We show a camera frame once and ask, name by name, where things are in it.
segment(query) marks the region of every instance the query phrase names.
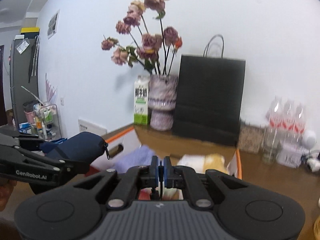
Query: vase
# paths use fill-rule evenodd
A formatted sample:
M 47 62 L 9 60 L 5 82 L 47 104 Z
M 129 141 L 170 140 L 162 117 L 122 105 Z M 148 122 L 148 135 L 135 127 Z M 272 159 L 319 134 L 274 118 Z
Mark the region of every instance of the vase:
M 152 109 L 150 126 L 159 131 L 170 130 L 176 107 L 178 76 L 151 75 L 148 107 Z
M 157 131 L 168 131 L 173 125 L 173 114 L 169 111 L 152 110 L 150 126 Z

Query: refrigerator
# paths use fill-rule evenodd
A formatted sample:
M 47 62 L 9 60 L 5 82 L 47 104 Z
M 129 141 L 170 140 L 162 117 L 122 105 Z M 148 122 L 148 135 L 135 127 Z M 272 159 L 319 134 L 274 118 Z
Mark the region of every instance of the refrigerator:
M 29 80 L 30 61 L 34 58 L 34 48 L 36 39 L 29 39 L 30 45 L 21 54 L 17 51 L 17 47 L 23 40 L 15 40 L 11 46 L 10 60 L 10 91 L 12 100 L 13 116 L 17 130 L 19 124 L 27 122 L 24 113 L 23 104 L 32 101 L 35 98 L 25 91 L 21 86 L 34 93 L 37 97 L 38 92 L 38 75 L 37 69 L 33 72 L 33 76 Z

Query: dark wooden door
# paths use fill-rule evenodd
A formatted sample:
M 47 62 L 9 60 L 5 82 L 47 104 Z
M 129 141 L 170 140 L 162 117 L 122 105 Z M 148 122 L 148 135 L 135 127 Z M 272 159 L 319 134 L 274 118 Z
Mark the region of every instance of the dark wooden door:
M 5 107 L 4 107 L 4 98 L 3 98 L 3 52 L 4 52 L 4 45 L 0 46 L 0 126 L 5 125 L 8 123 L 7 115 L 5 114 Z

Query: bouquet of flowers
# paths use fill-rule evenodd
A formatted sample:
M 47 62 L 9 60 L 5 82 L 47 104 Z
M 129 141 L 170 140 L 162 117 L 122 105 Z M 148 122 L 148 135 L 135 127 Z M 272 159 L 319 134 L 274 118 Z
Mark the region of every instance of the bouquet of flowers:
M 104 37 L 104 41 L 101 43 L 101 48 L 103 50 L 110 50 L 111 48 L 116 47 L 116 50 L 111 57 L 114 63 L 117 65 L 128 64 L 130 67 L 133 67 L 133 63 L 139 63 L 150 74 L 170 74 L 174 56 L 182 46 L 182 39 L 179 37 L 177 30 L 172 26 L 163 29 L 162 19 L 165 16 L 165 1 L 166 0 L 144 0 L 144 2 L 142 2 L 140 0 L 134 0 L 131 2 L 127 11 L 127 16 L 123 18 L 123 21 L 118 21 L 116 24 L 116 31 L 119 34 L 130 35 L 136 46 L 128 45 L 123 47 L 120 45 L 118 39 L 112 37 Z M 161 34 L 152 35 L 149 33 L 143 17 L 147 8 L 157 11 L 158 15 L 155 19 L 160 21 Z M 141 20 L 145 31 L 142 31 L 140 28 Z M 140 46 L 131 34 L 131 29 L 135 27 L 139 29 L 141 34 L 142 45 Z M 162 46 L 164 49 L 163 67 L 161 67 L 159 62 L 159 50 Z M 167 72 L 167 61 L 170 51 L 172 52 L 172 59 L 169 71 Z

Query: purple cloth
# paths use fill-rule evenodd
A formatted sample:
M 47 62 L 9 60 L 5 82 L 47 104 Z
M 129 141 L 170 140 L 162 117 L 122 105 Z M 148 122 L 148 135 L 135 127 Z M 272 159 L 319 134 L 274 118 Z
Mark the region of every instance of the purple cloth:
M 142 145 L 140 148 L 119 159 L 112 168 L 116 169 L 118 173 L 125 173 L 129 168 L 134 166 L 150 165 L 154 155 L 155 152 L 153 150 L 146 145 Z

